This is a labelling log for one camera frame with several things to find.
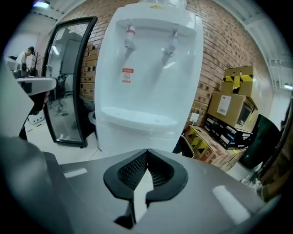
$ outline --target ceiling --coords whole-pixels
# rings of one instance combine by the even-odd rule
[[[278,28],[252,0],[214,0],[253,37],[269,69],[274,90],[293,85],[293,58]]]
[[[19,31],[46,34],[70,11],[86,0],[46,0],[47,9],[33,7],[19,26]]]

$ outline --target stacked cardboard boxes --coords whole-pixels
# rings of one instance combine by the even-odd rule
[[[228,171],[243,155],[245,149],[225,150],[203,128],[189,126],[184,134],[195,154],[194,158]]]
[[[214,92],[205,129],[225,148],[247,148],[260,106],[259,80],[253,66],[225,70],[221,92]]]

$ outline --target power outlet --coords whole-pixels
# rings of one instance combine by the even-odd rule
[[[189,121],[197,122],[198,117],[199,117],[199,114],[192,113]]]

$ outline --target black cap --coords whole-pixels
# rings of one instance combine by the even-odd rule
[[[28,50],[30,50],[32,53],[35,51],[35,48],[33,46],[30,46],[29,48],[27,48]]]

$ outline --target person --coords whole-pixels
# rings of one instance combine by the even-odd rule
[[[33,52],[35,51],[35,48],[33,46],[30,46],[29,48],[27,48],[26,51],[21,52],[18,56],[16,61],[20,64],[20,63],[27,63],[27,57],[32,55]]]

